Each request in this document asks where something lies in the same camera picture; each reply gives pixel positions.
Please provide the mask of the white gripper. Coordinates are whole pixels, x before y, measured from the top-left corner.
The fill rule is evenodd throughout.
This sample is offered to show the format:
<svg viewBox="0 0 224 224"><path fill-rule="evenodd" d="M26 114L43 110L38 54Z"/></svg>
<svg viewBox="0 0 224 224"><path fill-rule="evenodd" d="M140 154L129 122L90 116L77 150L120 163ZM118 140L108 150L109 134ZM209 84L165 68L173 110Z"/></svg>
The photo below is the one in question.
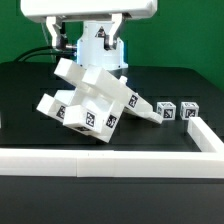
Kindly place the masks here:
<svg viewBox="0 0 224 224"><path fill-rule="evenodd" d="M27 18L37 23L47 17L46 27L52 37L52 47L58 51L66 49L59 17L64 21L84 21L107 20L111 16L104 49L115 50L123 15L129 19L151 18L157 11L158 0L20 0L20 8Z"/></svg>

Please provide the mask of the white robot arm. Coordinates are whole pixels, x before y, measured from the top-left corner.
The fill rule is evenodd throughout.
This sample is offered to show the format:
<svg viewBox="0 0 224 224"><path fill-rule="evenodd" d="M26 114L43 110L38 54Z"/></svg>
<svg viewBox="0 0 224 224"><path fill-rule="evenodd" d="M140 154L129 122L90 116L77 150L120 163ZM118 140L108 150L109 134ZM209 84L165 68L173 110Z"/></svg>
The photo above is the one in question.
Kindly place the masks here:
<svg viewBox="0 0 224 224"><path fill-rule="evenodd" d="M63 24L82 21L83 34L75 46L77 64L117 70L128 67L119 27L125 20L151 18L158 0L21 0L20 7L30 20L46 24L55 50L73 48L61 33Z"/></svg>

